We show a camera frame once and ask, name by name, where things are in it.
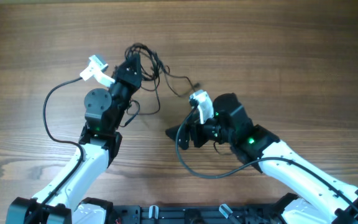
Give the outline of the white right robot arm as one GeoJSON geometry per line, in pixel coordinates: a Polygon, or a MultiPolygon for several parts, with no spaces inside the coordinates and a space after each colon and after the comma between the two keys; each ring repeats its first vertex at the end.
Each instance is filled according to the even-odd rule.
{"type": "Polygon", "coordinates": [[[186,163],[183,167],[204,179],[221,179],[253,167],[292,189],[272,208],[274,223],[358,223],[358,187],[342,182],[308,162],[284,140],[254,124],[234,93],[211,100],[199,90],[190,95],[191,112],[178,126],[166,130],[175,150],[190,144],[201,148],[208,141],[228,144],[242,166],[219,175],[200,174],[186,163]]]}

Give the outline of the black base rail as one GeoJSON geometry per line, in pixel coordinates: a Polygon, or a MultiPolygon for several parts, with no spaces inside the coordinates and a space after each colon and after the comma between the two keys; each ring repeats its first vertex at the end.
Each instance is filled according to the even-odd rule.
{"type": "Polygon", "coordinates": [[[232,213],[225,217],[218,206],[159,207],[149,213],[148,207],[117,205],[108,223],[122,224],[185,224],[185,223],[280,223],[270,204],[229,206],[232,213]]]}

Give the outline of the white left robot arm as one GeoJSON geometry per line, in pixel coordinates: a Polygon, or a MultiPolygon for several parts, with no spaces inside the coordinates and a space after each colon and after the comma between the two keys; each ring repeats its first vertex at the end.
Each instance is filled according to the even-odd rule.
{"type": "Polygon", "coordinates": [[[140,88],[139,54],[127,56],[111,76],[98,56],[89,58],[82,80],[94,77],[95,88],[84,99],[86,123],[73,145],[76,151],[68,164],[32,198],[17,197],[9,206],[6,223],[118,223],[112,202],[85,198],[91,184],[117,156],[122,135],[117,131],[133,94],[140,88]]]}

